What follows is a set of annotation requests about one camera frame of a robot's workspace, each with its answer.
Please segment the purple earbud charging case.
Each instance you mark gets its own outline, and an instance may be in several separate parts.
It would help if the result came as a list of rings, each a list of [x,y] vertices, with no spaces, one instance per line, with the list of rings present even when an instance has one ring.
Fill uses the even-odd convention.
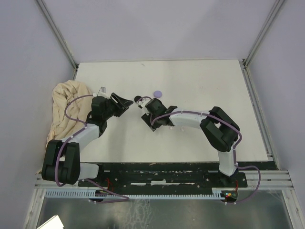
[[[159,90],[154,91],[154,93],[153,93],[153,96],[154,96],[155,98],[161,98],[162,95],[163,95],[162,92],[159,91]]]

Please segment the black earbud charging case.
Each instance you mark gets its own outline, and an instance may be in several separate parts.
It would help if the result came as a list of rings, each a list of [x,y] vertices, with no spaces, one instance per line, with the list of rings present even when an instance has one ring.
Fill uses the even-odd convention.
[[[134,98],[134,101],[137,103],[140,99],[141,99],[141,96],[138,95]]]

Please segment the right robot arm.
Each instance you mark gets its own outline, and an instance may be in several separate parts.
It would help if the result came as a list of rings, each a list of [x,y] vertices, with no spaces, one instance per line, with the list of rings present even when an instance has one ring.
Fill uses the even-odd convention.
[[[219,182],[229,187],[236,181],[238,163],[236,146],[242,140],[239,126],[220,107],[209,111],[189,111],[177,106],[165,107],[157,98],[137,96],[138,107],[144,110],[141,119],[155,131],[161,126],[187,126],[203,131],[219,157]]]

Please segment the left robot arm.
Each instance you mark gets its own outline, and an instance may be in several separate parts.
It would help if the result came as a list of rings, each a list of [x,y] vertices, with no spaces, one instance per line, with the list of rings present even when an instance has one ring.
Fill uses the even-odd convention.
[[[83,179],[89,179],[95,186],[101,186],[105,182],[105,174],[100,171],[99,165],[82,163],[80,153],[89,143],[102,136],[108,119],[113,116],[120,117],[133,104],[132,100],[112,93],[109,97],[83,95],[73,99],[67,106],[86,97],[92,97],[91,111],[86,121],[68,116],[68,108],[64,109],[68,119],[82,123],[83,127],[64,139],[53,139],[47,144],[41,177],[43,180],[55,182],[59,187],[73,185]]]

